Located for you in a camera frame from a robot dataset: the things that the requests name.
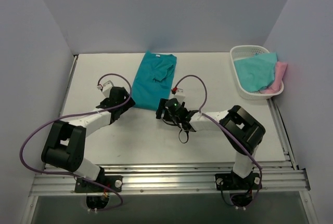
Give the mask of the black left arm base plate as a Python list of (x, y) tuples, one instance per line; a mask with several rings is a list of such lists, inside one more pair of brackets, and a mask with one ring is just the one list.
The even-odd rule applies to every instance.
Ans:
[(121, 175), (105, 176), (102, 181), (89, 182), (83, 178), (77, 178), (75, 183), (75, 193), (102, 193), (109, 192), (105, 187), (111, 188), (115, 192), (122, 191), (123, 177)]

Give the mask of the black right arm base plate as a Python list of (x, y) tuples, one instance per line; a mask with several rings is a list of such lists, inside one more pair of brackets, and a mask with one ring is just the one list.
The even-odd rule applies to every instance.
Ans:
[(214, 176), (216, 189), (220, 191), (262, 189), (259, 173), (250, 173), (246, 178), (241, 178), (233, 172), (215, 174)]

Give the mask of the teal t shirt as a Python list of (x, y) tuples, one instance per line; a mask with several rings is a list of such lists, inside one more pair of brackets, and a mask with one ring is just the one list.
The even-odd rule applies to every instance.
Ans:
[(172, 54), (144, 54), (132, 85), (136, 108), (155, 111), (160, 99), (169, 97), (176, 64), (177, 57)]

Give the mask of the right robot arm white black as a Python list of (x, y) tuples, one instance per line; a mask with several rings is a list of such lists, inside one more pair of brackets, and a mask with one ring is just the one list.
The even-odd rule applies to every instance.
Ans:
[(222, 131), (236, 150), (231, 183), (243, 189), (250, 182), (249, 175), (255, 165), (254, 157), (266, 130), (252, 115), (241, 106), (220, 112), (200, 112), (188, 110), (177, 99), (161, 99), (156, 110), (156, 118), (180, 128), (185, 133), (198, 131)]

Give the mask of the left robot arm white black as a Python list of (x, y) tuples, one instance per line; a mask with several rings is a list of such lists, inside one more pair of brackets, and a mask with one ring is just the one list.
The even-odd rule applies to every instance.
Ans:
[(55, 121), (41, 155), (42, 162), (87, 178), (86, 186), (92, 192), (100, 192), (105, 186), (105, 179), (102, 168), (84, 157), (85, 139), (111, 125), (135, 106), (135, 101), (124, 87), (111, 86), (103, 94), (105, 98), (93, 114), (69, 122)]

